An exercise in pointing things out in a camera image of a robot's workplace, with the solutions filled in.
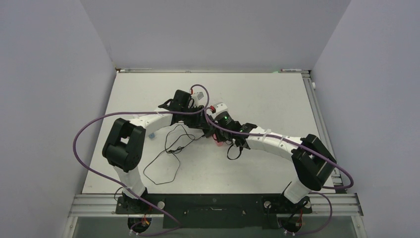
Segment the pink triangular power strip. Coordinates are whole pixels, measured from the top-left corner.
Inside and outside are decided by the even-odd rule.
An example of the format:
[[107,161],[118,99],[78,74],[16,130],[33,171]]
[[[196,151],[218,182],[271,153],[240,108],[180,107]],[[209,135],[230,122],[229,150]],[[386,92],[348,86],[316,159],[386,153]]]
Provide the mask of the pink triangular power strip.
[[222,135],[217,134],[217,133],[214,133],[212,135],[212,137],[213,137],[213,139],[214,139],[214,141],[215,141],[215,143],[216,143],[217,146],[226,145],[226,140],[225,140],[225,138]]

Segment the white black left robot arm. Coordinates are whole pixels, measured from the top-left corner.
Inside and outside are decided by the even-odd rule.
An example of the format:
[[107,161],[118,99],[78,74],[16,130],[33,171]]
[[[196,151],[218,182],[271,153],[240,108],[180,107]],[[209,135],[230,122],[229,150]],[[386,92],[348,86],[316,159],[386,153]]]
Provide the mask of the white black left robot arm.
[[147,188],[141,181],[138,164],[141,160],[146,137],[154,132],[182,122],[188,128],[200,129],[205,137],[213,129],[204,117],[203,92],[176,90],[173,98],[159,105],[153,113],[125,120],[118,118],[109,132],[102,155],[124,184],[123,194],[129,197],[128,207],[135,213],[147,208]]

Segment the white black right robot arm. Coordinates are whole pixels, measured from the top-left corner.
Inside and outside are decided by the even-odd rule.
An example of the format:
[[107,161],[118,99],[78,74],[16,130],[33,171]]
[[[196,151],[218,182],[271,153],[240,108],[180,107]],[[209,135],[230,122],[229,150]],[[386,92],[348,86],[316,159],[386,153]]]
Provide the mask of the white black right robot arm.
[[316,135],[278,134],[256,124],[241,124],[227,111],[204,115],[214,128],[218,142],[229,141],[240,150],[263,151],[292,163],[296,178],[286,186],[280,198],[284,211],[293,212],[310,192],[331,188],[327,181],[336,168],[336,160]]

